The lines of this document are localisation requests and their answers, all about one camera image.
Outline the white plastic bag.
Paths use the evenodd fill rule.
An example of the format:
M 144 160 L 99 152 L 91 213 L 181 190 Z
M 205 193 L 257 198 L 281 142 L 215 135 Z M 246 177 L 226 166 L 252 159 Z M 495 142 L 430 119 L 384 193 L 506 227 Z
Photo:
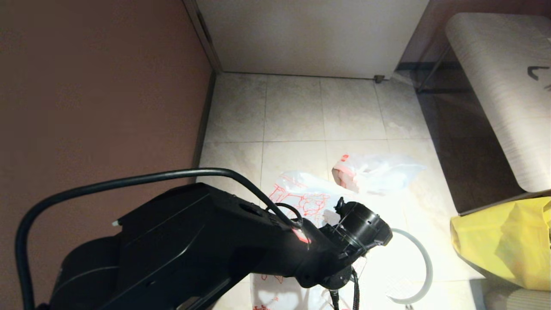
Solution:
M 407 188 L 426 167 L 398 154 L 346 153 L 333 165 L 342 188 L 358 194 L 386 195 Z

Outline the grey metal furniture frame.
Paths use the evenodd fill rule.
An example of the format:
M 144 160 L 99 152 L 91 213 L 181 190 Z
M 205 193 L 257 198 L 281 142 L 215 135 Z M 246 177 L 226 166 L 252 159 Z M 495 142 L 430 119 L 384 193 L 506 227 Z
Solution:
M 459 62 L 445 62 L 447 55 L 452 51 L 452 46 L 447 43 L 445 49 L 440 53 L 435 62 L 401 62 L 398 63 L 396 71 L 423 71 L 428 70 L 419 85 L 415 87 L 417 94 L 447 94 L 447 93 L 469 93 L 472 92 L 470 87 L 460 88 L 428 88 L 427 83 L 430 82 L 437 71 L 440 69 L 460 69 L 462 65 Z

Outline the yellow plastic bag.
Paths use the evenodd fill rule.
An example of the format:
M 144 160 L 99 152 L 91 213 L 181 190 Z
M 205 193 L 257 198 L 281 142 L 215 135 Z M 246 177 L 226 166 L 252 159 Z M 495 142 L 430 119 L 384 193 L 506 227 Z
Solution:
M 527 290 L 551 291 L 551 197 L 506 202 L 449 223 L 463 259 Z

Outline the clear plastic bag red print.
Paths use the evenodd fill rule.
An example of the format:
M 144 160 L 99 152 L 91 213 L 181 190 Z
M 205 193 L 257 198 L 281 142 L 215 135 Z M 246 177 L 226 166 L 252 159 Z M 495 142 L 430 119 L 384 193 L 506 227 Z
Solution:
M 345 202 L 355 201 L 368 208 L 368 196 L 302 171 L 287 171 L 279 175 L 269 195 L 273 202 L 297 209 L 317 228 L 337 224 L 339 216 L 334 207 L 341 197 Z M 365 256 L 360 257 L 352 265 L 358 278 L 365 261 Z M 354 283 L 350 280 L 338 289 L 339 309 L 352 310 L 353 288 Z M 322 286 L 304 288 L 293 277 L 252 275 L 251 300 L 253 310 L 333 310 L 329 289 Z

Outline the beige wooden table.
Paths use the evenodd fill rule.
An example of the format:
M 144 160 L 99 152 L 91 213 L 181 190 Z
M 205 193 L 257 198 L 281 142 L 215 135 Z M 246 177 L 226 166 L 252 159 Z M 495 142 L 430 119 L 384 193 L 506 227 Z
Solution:
M 551 190 L 551 19 L 459 12 L 446 36 L 518 185 Z

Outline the white cabinet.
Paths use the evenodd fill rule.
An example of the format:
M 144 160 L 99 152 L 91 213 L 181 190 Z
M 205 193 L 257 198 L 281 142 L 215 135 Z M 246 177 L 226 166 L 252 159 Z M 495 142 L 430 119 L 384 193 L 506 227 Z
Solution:
M 430 0 L 197 0 L 225 72 L 389 79 Z

